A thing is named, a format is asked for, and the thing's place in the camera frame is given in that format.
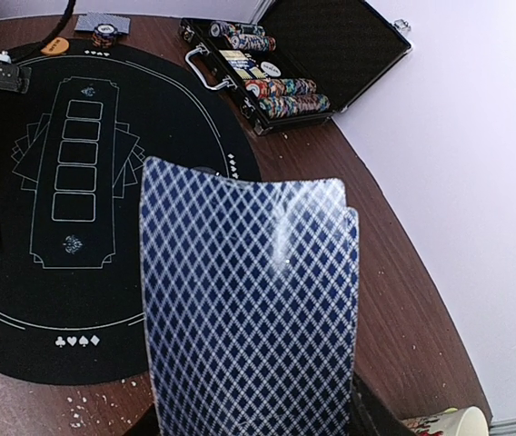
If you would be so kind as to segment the orange big blind button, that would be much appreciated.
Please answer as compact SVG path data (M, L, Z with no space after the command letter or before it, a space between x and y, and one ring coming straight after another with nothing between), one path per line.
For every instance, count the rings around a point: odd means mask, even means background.
M57 36L53 41L48 43L41 49L41 53L46 56L63 55L70 48L70 43L67 39Z

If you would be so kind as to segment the black white poker chip stack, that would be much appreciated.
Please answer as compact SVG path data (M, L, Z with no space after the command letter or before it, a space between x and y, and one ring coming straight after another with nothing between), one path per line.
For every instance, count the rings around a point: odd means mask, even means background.
M99 24L92 33L93 45L97 48L110 48L116 42L118 31L112 24Z

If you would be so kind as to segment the grey ridged card holder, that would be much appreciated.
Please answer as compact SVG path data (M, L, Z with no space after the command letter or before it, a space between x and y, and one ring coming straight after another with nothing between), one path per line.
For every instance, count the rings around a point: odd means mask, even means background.
M156 157L140 202L163 435L345 435L356 250L336 178L243 182Z

